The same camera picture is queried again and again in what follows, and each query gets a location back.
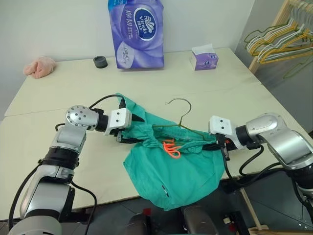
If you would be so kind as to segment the wooden table leg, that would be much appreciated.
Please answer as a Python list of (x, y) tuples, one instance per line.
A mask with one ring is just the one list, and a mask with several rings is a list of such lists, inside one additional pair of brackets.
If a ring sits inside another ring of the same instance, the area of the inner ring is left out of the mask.
[(254, 223), (256, 225), (257, 230), (261, 231), (262, 230), (261, 223), (260, 223), (260, 221), (259, 221), (259, 219), (258, 219), (258, 217), (256, 215), (256, 212), (255, 212), (255, 210), (254, 210), (254, 208), (253, 208), (253, 206), (251, 204), (251, 201), (250, 201), (250, 199), (249, 199), (245, 189), (241, 188), (240, 192), (241, 192), (242, 197), (243, 197), (243, 199), (244, 199), (244, 201), (245, 201), (245, 203), (246, 203), (246, 205), (248, 207), (248, 210), (249, 210), (249, 212), (250, 212), (250, 214), (252, 216), (252, 219), (253, 219), (253, 221), (254, 221)]

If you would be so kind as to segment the pink cloth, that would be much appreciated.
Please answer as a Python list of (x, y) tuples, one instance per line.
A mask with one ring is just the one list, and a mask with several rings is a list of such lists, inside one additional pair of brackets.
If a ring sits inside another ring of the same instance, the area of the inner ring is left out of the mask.
[(26, 65), (23, 73), (26, 76), (31, 75), (35, 79), (45, 77), (54, 71), (56, 62), (49, 57), (39, 57), (31, 64)]

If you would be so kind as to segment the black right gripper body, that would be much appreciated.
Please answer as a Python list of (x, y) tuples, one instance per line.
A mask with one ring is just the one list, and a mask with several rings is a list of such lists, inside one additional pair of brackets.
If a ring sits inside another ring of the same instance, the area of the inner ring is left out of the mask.
[(225, 135), (216, 134), (217, 145), (221, 149), (221, 153), (226, 161), (230, 160), (229, 152), (235, 150), (234, 142), (226, 138)]

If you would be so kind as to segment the dark rounded shape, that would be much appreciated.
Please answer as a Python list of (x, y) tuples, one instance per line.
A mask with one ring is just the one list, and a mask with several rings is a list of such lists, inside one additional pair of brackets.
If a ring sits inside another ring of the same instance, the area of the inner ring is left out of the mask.
[(134, 215), (126, 228), (126, 235), (151, 235), (150, 217), (139, 213)]
[(189, 234), (219, 235), (216, 226), (202, 206), (197, 204), (181, 208), (184, 226)]

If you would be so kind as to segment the olive wire hanger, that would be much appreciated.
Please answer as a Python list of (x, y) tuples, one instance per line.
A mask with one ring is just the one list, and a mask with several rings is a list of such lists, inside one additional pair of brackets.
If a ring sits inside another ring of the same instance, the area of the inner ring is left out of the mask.
[(194, 134), (196, 134), (196, 135), (201, 136), (202, 139), (205, 141), (205, 140), (206, 140), (206, 139), (205, 139), (205, 135), (203, 135), (202, 133), (200, 133), (200, 132), (198, 132), (198, 131), (196, 131), (196, 130), (190, 129), (190, 128), (188, 128), (188, 127), (186, 127), (186, 126), (184, 126), (184, 125), (182, 124), (183, 118), (191, 112), (191, 110), (192, 110), (192, 104), (191, 104), (187, 99), (185, 99), (185, 98), (178, 98), (178, 97), (177, 97), (177, 98), (173, 98), (173, 99), (170, 100), (169, 102), (165, 102), (165, 105), (169, 105), (169, 104), (171, 104), (171, 103), (172, 103), (173, 101), (175, 101), (175, 100), (185, 101), (185, 102), (188, 104), (188, 106), (189, 106), (188, 111), (186, 111), (183, 115), (180, 116), (179, 123), (178, 123), (178, 124), (172, 124), (172, 125), (152, 125), (152, 127), (153, 127), (153, 128), (161, 128), (161, 127), (162, 127), (162, 128), (165, 128), (165, 127), (179, 127), (179, 128), (183, 128), (183, 129), (186, 129), (186, 130), (188, 130), (188, 131), (190, 131), (190, 132), (192, 132), (192, 133), (194, 133)]

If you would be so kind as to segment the orange drawstring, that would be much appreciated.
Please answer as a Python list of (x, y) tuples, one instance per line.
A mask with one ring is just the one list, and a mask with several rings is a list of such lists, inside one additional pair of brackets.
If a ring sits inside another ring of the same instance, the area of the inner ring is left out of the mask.
[(180, 149), (181, 146), (176, 144), (174, 139), (164, 140), (162, 142), (163, 150), (172, 158), (179, 159), (181, 157)]

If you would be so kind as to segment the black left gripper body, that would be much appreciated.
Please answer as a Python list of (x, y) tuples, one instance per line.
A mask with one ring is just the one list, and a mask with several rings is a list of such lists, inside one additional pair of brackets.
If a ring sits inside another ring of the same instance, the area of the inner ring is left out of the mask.
[(130, 127), (132, 125), (132, 115), (130, 115), (127, 119), (126, 119), (126, 124), (123, 127), (119, 127), (117, 129), (115, 129), (114, 131), (114, 136), (116, 137), (117, 142), (121, 142), (122, 138), (125, 139), (130, 139), (128, 137), (125, 137), (124, 132), (128, 133)]

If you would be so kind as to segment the green shorts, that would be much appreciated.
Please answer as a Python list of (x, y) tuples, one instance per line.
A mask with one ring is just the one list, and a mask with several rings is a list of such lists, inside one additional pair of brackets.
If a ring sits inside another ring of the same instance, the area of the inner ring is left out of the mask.
[[(224, 173), (222, 153), (202, 150), (215, 143), (215, 136), (201, 136), (179, 127), (153, 128), (152, 125), (172, 125), (169, 120), (146, 112), (134, 101), (125, 98), (126, 107), (145, 120), (133, 122), (125, 137), (139, 140), (127, 155), (123, 166), (138, 194), (155, 206), (169, 211), (199, 201), (212, 193)], [(174, 139), (181, 146), (179, 159), (169, 156), (162, 142)]]

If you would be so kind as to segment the small purple tissue box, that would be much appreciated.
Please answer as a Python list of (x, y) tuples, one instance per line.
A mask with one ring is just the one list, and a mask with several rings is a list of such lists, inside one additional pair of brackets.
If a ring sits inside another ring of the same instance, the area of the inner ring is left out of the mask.
[(219, 57), (212, 44), (192, 48), (191, 65), (195, 71), (214, 70), (218, 60)]

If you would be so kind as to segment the wooden clothes rack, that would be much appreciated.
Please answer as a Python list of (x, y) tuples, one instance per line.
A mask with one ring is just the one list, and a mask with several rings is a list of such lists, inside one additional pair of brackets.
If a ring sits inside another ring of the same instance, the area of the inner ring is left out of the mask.
[(284, 0), (272, 25), (253, 33), (244, 40), (252, 73), (260, 65), (313, 56), (313, 0)]

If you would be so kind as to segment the large purple tissue pack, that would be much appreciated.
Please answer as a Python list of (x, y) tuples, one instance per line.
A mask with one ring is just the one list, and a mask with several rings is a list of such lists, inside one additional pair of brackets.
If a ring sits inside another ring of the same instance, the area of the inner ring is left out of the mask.
[(160, 0), (108, 0), (108, 12), (119, 69), (164, 67)]

